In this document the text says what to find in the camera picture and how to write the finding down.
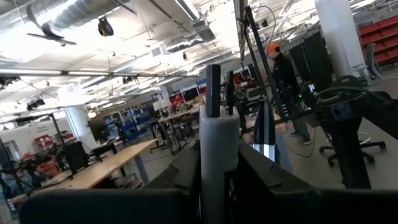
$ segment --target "office chair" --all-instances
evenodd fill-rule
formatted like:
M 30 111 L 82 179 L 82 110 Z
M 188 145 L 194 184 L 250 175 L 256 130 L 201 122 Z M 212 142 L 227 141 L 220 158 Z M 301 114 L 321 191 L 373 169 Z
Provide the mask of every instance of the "office chair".
M 379 146 L 379 148 L 381 150 L 383 150 L 383 151 L 386 150 L 386 143 L 385 142 L 382 142 L 382 141 L 370 142 L 370 139 L 371 139 L 371 137 L 369 136 L 367 140 L 362 141 L 360 143 L 362 149 L 366 148 L 366 147 Z M 320 153 L 324 153 L 325 149 L 334 149 L 334 148 L 333 148 L 333 146 L 321 146 L 319 148 L 319 152 Z M 366 158 L 368 163 L 370 163 L 370 164 L 374 164 L 375 163 L 374 157 L 369 155 L 368 153 L 362 152 L 362 156 Z M 330 167 L 334 167 L 335 166 L 335 163 L 333 162 L 334 159 L 337 159 L 337 155 L 336 154 L 333 154 L 333 155 L 328 157 L 328 164 L 329 164 Z

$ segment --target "grey floor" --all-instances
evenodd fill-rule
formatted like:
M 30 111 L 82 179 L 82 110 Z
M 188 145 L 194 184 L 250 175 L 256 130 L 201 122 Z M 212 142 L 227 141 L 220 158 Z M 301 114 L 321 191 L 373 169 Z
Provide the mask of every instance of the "grey floor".
M 374 85 L 371 90 L 386 91 L 393 98 L 398 98 L 398 67 L 385 67 L 383 74 L 386 79 Z M 316 187 L 344 188 L 341 184 L 338 163 L 336 162 L 336 166 L 330 168 L 326 160 L 327 156 L 333 154 L 333 151 L 325 151 L 325 154 L 318 152 L 320 146 L 328 145 L 324 133 L 320 128 L 317 128 L 316 131 L 313 128 L 308 128 L 308 131 L 312 136 L 316 133 L 314 146 L 303 146 L 298 137 L 285 137 L 286 144 L 301 154 L 308 155 L 315 147 L 310 158 L 300 157 L 287 147 L 294 175 Z M 359 131 L 370 134 L 372 141 L 385 141 L 387 144 L 385 152 L 378 147 L 364 149 L 364 152 L 373 155 L 376 160 L 373 165 L 367 164 L 372 188 L 398 190 L 398 172 L 396 172 L 398 170 L 398 140 L 390 137 L 366 119 L 363 119 Z

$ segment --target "ceiling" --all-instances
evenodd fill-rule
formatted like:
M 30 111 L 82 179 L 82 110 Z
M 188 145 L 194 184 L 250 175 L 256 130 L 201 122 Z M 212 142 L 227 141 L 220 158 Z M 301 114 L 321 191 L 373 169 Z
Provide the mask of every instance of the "ceiling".
M 192 0 L 197 11 L 208 22 L 215 39 L 201 41 L 200 44 L 176 51 L 168 55 L 154 57 L 150 51 L 156 47 L 173 45 L 179 39 L 195 36 L 198 32 L 193 21 L 177 4 L 177 0 L 119 0 L 125 6 L 119 7 L 112 0 L 97 0 L 97 14 L 87 14 L 78 18 L 78 22 L 69 23 L 63 29 L 65 40 L 76 42 L 76 45 L 62 47 L 58 42 L 26 35 L 27 33 L 42 35 L 42 31 L 24 17 L 18 26 L 9 26 L 13 14 L 23 17 L 26 4 L 39 5 L 46 0 L 0 0 L 0 24 L 7 22 L 7 28 L 0 29 L 0 41 L 7 43 L 0 47 L 0 65 L 9 68 L 36 68 L 51 70 L 76 71 L 127 71 L 159 74 L 196 75 L 203 70 L 203 65 L 212 59 L 213 63 L 222 63 L 238 55 L 238 35 L 232 0 Z M 38 22 L 68 24 L 63 17 L 71 7 L 82 6 L 83 2 L 93 5 L 94 1 L 61 0 L 48 7 L 48 10 L 37 13 Z M 291 38 L 290 30 L 302 24 L 314 24 L 318 21 L 314 0 L 247 0 L 254 9 L 256 21 L 267 20 L 269 26 L 259 32 L 268 37 L 275 25 L 275 38 Z M 275 14 L 276 21 L 269 6 Z M 106 15 L 114 29 L 111 37 L 102 37 L 98 32 L 98 17 Z M 74 84 L 87 86 L 84 89 L 87 102 L 92 108 L 109 104 L 105 100 L 125 94 L 139 94 L 143 91 L 156 90 L 164 85 L 168 78 L 144 78 L 137 82 L 123 84 L 122 78 L 105 77 L 21 77 L 0 91 L 0 111 L 3 114 L 25 111 L 26 103 L 33 98 L 45 100 L 44 108 L 59 106 L 57 91 L 59 88 Z

